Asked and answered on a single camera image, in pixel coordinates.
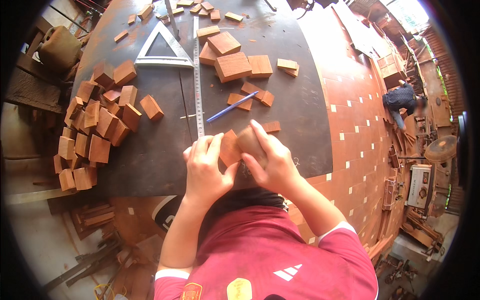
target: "person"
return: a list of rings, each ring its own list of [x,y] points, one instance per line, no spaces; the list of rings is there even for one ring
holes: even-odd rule
[[[427,107],[427,98],[425,96],[415,95],[413,87],[403,80],[399,80],[400,87],[382,95],[384,106],[388,108],[390,114],[402,133],[407,132],[407,127],[403,120],[417,110],[421,115],[422,110]],[[400,109],[406,108],[407,113],[400,115]]]
[[[229,191],[239,162],[219,171],[223,133],[201,137],[183,153],[187,187],[163,242],[154,299],[376,299],[375,271],[355,229],[299,174],[288,148],[254,120],[250,126],[268,158],[263,169],[241,154],[259,185],[253,193]],[[220,216],[199,240],[204,218],[229,193],[243,208]],[[260,198],[252,201],[255,193]],[[303,241],[279,194],[298,207],[318,245]]]

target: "blue pen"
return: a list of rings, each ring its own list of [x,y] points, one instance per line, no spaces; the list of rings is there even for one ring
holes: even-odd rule
[[[251,93],[250,95],[246,96],[242,100],[239,100],[238,102],[235,102],[234,104],[230,105],[226,109],[222,110],[221,112],[211,116],[210,118],[207,119],[207,123],[210,123],[211,121],[215,120],[216,118],[220,117],[221,115],[225,114],[227,111],[234,109],[238,105],[242,104],[243,102],[247,101],[248,99],[252,98],[258,93],[258,91]]]

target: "workbench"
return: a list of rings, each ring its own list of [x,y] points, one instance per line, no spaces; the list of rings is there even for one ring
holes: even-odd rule
[[[221,31],[229,31],[241,44],[245,55],[268,55],[273,75],[270,78],[248,77],[220,83],[212,66],[201,65],[201,85],[204,120],[227,107],[230,93],[240,93],[245,81],[275,95],[271,108],[254,100],[251,111],[233,109],[225,116],[204,123],[205,134],[217,134],[233,129],[239,133],[250,119],[259,123],[280,121],[282,130],[274,135],[287,146],[300,172],[305,177],[331,173],[332,148],[330,128],[319,76],[303,33],[286,1],[276,1],[274,12],[264,0],[209,1],[220,9]],[[153,13],[132,25],[129,15],[139,12],[146,1],[113,0],[98,22],[84,51],[73,85],[72,95],[79,84],[89,80],[93,66],[105,58],[113,66],[125,60],[135,61],[141,47],[159,20],[155,12],[167,13],[163,1],[154,2]],[[193,14],[175,16],[180,32],[180,44],[193,59]],[[241,23],[228,20],[228,11],[244,15]],[[212,25],[209,17],[200,18],[199,28]],[[127,29],[129,35],[118,44],[113,38]],[[159,35],[148,55],[174,56]],[[277,58],[294,60],[300,65],[297,78],[276,68]],[[98,185],[91,191],[103,196],[157,196],[185,192],[187,170],[182,152],[197,140],[193,70],[185,68],[136,67],[138,76],[130,82],[138,88],[135,107],[144,113],[140,100],[150,94],[159,104],[164,117],[152,122],[144,114],[137,133],[131,132],[120,147],[112,147],[109,163],[98,170]],[[220,170],[225,166],[219,161]],[[254,185],[252,176],[242,163],[234,189]]]

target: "red jersey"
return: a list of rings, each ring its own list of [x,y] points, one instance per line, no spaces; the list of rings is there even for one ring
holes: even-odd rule
[[[353,227],[341,222],[307,245],[283,209],[250,206],[221,217],[191,274],[166,269],[155,300],[366,299],[378,296],[372,263]]]

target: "forearm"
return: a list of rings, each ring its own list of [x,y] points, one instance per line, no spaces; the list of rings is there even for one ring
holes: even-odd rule
[[[198,232],[208,211],[207,207],[198,207],[183,197],[175,219],[168,230],[162,246],[158,269],[189,269],[195,261],[198,244]]]
[[[285,196],[297,206],[316,236],[327,233],[341,221],[346,221],[340,210],[304,178],[296,179],[288,190]]]

